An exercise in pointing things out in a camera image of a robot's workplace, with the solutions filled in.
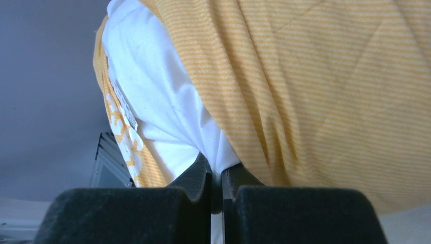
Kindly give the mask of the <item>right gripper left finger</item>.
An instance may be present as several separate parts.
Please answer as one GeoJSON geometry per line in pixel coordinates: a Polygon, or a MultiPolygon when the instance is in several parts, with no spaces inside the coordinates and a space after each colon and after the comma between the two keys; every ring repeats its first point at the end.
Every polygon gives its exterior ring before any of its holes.
{"type": "Polygon", "coordinates": [[[211,169],[204,155],[164,188],[61,193],[34,243],[210,243],[211,169]]]}

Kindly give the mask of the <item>white pillow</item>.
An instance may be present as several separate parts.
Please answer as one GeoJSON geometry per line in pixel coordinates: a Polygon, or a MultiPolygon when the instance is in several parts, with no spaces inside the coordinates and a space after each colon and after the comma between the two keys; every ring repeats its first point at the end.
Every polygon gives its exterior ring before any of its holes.
{"type": "Polygon", "coordinates": [[[205,108],[166,28],[139,1],[111,1],[101,44],[113,132],[140,187],[163,187],[203,154],[213,176],[240,160],[205,108]]]}

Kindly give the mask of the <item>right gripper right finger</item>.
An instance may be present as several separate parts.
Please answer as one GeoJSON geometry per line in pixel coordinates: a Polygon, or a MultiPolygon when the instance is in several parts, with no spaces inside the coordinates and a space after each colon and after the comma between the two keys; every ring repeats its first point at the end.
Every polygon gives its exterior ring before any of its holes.
{"type": "Polygon", "coordinates": [[[387,243],[359,191],[269,187],[238,164],[221,175],[225,243],[387,243]]]}

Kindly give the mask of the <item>orange Mickey Mouse pillowcase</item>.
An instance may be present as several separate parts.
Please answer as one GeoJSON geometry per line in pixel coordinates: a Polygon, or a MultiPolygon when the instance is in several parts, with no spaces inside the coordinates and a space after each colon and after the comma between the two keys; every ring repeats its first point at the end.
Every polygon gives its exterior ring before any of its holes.
{"type": "Polygon", "coordinates": [[[139,2],[258,180],[357,189],[379,214],[430,204],[430,1],[139,2]]]}

